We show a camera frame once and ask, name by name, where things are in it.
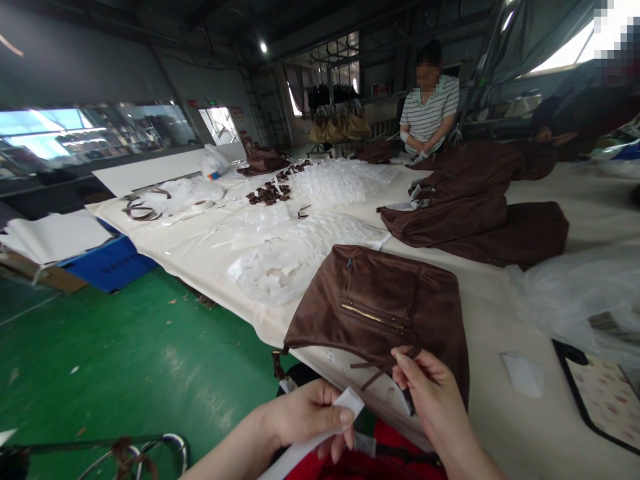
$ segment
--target white paper tag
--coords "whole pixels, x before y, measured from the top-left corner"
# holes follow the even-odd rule
[[[292,391],[296,390],[296,388],[298,388],[298,385],[296,385],[296,383],[290,377],[285,377],[280,380],[280,387],[282,388],[282,390],[284,390],[285,393],[289,394]]]
[[[351,387],[348,387],[342,395],[336,398],[333,402],[333,406],[348,408],[357,417],[362,409],[365,407],[365,403],[358,397],[358,394],[353,391]],[[316,438],[309,440],[306,443],[295,444],[289,447],[284,454],[260,477],[258,480],[283,480],[295,466],[301,462],[310,452],[312,452],[318,445],[325,440],[331,438],[334,435],[344,432],[346,429],[338,431],[323,433]]]

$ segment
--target person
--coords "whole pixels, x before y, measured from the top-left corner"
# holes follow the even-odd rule
[[[460,82],[442,69],[440,42],[432,40],[418,54],[418,88],[407,96],[400,118],[400,138],[408,153],[436,152],[453,127]]]
[[[424,350],[413,360],[407,356],[410,350],[412,347],[391,351],[397,361],[393,379],[400,388],[409,390],[422,428],[439,455],[447,477],[450,480],[506,480],[473,433],[451,370]],[[256,479],[282,447],[304,443],[321,433],[345,427],[344,433],[329,438],[315,454],[309,454],[289,477],[445,478],[442,470],[434,467],[431,471],[438,475],[416,476],[416,470],[410,475],[402,475],[398,463],[353,452],[353,412],[331,406],[339,395],[340,392],[328,382],[317,379],[261,405],[188,470],[182,480]],[[324,462],[313,462],[318,459],[324,459]],[[307,460],[307,470],[298,471]],[[386,475],[385,469],[392,469],[393,474]]]

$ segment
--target brown suede bag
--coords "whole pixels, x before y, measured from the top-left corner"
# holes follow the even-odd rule
[[[498,163],[506,161],[513,162],[514,166],[513,175],[509,180],[540,180],[552,172],[559,158],[556,150],[534,141],[515,140],[508,143],[476,141],[444,153],[437,153],[410,168],[452,172],[459,168],[460,162],[482,165],[488,161]]]
[[[518,148],[525,158],[525,168],[514,173],[514,181],[543,179],[551,174],[560,160],[557,150],[535,141],[515,140],[510,145]]]
[[[507,220],[504,195],[480,195],[430,205],[415,211],[380,209],[389,232],[410,247],[434,247],[502,227]]]
[[[238,169],[237,172],[245,177],[255,177],[256,175],[264,175],[272,173],[283,168],[287,168],[290,164],[284,155],[279,154],[276,150],[262,150],[254,148],[247,157],[248,167]]]
[[[517,203],[500,228],[436,245],[458,257],[526,270],[565,252],[569,222],[556,202]]]
[[[350,245],[335,245],[295,312],[285,337],[290,348],[320,345],[366,360],[351,368],[377,367],[362,389],[391,375],[391,349],[413,347],[442,360],[462,398],[469,398],[469,361],[454,274],[426,263]]]
[[[422,191],[416,199],[434,204],[482,194],[504,195],[515,172],[524,170],[525,158],[508,143],[477,141],[449,150],[436,162],[428,159],[414,167],[420,165],[435,171],[419,182]]]
[[[380,139],[370,145],[367,145],[355,154],[355,158],[358,160],[366,161],[372,165],[389,163],[392,156],[393,151],[391,144],[384,139]]]

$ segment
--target tape roll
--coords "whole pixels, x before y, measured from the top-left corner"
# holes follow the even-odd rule
[[[209,210],[213,206],[212,200],[200,200],[191,206],[192,211],[201,212]]]

